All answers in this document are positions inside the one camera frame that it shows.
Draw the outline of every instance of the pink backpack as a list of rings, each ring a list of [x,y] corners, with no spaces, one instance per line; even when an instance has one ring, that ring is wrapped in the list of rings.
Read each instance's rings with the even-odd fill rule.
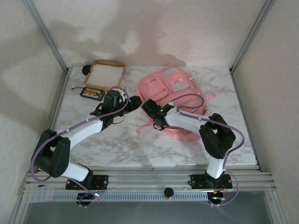
[[[191,73],[185,72],[178,66],[170,66],[144,77],[140,80],[137,89],[137,95],[140,96],[143,102],[152,99],[161,107],[171,100],[188,93],[201,95],[199,85],[192,77]],[[173,103],[176,107],[181,105],[196,107],[201,104],[201,99],[197,96],[186,96],[175,100]],[[184,108],[183,110],[205,115],[207,107],[206,103],[204,103],[201,108]],[[140,134],[145,127],[153,126],[153,120],[150,117],[148,118],[149,122],[137,130],[138,134]],[[175,139],[185,139],[191,142],[200,140],[199,135],[178,127],[167,127],[163,132]]]

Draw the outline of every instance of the white wall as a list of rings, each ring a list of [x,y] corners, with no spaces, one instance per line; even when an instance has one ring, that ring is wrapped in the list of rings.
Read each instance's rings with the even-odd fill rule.
[[[265,0],[33,0],[67,66],[230,66]]]
[[[235,74],[257,156],[299,223],[299,1],[277,0]]]
[[[0,223],[7,224],[62,71],[20,0],[0,7]]]

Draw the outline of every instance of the white marble table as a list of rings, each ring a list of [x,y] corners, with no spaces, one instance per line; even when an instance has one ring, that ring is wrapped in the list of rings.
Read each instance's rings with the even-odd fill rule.
[[[68,128],[90,117],[89,113],[94,111],[99,103],[99,101],[81,97],[79,95],[81,90],[69,90],[71,87],[84,86],[85,76],[81,69],[81,67],[72,69],[56,129]],[[122,86],[126,88],[130,96],[133,96],[139,80],[159,69],[162,67],[127,67]],[[245,134],[244,146],[231,154],[227,164],[256,164],[228,68],[187,66],[183,69],[193,74],[204,97],[212,93],[217,95],[214,99],[207,101],[208,115],[214,112],[221,114],[229,125]],[[202,141],[192,144],[171,139],[153,128],[147,128],[138,135],[136,130],[147,121],[144,112],[139,108],[127,114],[122,123],[111,125],[106,130],[77,144],[71,151],[71,159],[86,166],[208,164],[208,154]],[[241,141],[237,133],[236,137],[235,145]]]

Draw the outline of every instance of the black mounting bracket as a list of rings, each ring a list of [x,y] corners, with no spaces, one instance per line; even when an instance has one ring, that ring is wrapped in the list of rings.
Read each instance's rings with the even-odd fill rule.
[[[215,179],[214,182],[211,182],[207,179],[206,174],[194,174],[190,175],[191,180],[188,181],[188,184],[192,187],[192,190],[195,189],[232,189],[232,180],[229,174],[222,174],[220,178]]]
[[[89,190],[104,190],[104,189],[106,190],[107,186],[108,186],[108,178],[109,178],[108,175],[92,175],[92,181],[89,184],[89,186],[86,186],[83,183],[82,184]],[[73,182],[71,180],[67,180],[65,189],[66,190],[83,190],[83,188],[81,188],[75,182]]]

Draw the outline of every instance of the black knob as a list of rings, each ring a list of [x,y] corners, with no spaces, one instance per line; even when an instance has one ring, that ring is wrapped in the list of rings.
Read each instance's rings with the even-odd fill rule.
[[[164,196],[167,198],[171,198],[174,195],[172,188],[165,188],[164,190]]]

